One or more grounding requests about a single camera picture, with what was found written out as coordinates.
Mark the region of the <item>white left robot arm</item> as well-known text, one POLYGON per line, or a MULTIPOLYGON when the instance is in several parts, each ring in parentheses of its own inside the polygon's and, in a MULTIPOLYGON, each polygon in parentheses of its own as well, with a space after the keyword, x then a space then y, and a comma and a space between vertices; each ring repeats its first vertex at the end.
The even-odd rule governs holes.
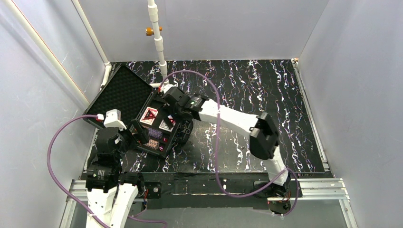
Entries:
POLYGON ((149 141, 148 130, 133 119, 125 129, 120 125, 97 132, 96 155, 86 176, 88 207, 86 227, 99 228, 101 220, 109 228, 123 228, 137 196, 147 192, 140 172, 124 172, 122 158, 130 150, 149 141))

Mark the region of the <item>red triangular button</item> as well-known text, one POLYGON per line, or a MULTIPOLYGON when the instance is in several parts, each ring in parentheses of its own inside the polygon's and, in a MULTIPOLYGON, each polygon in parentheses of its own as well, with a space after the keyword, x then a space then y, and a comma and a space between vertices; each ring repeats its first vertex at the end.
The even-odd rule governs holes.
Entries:
POLYGON ((173 119, 173 117, 171 115, 168 115, 168 118, 172 124, 175 124, 175 120, 173 119))
POLYGON ((147 108, 141 118, 141 121, 151 124, 154 121, 154 119, 156 118, 157 114, 158 114, 158 110, 153 109, 153 108, 147 108))

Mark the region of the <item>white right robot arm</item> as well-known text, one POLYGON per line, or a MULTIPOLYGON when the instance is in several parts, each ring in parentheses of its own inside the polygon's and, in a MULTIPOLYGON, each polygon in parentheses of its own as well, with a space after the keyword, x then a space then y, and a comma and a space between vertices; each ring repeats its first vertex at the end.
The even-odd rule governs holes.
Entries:
POLYGON ((198 120, 222 126, 246 137, 250 153, 263 161, 269 183, 260 190, 272 187, 275 195, 288 192, 290 172, 280 153, 279 132, 268 113, 247 114, 220 105, 206 96, 189 96, 173 85, 159 88, 169 114, 184 120, 198 120))

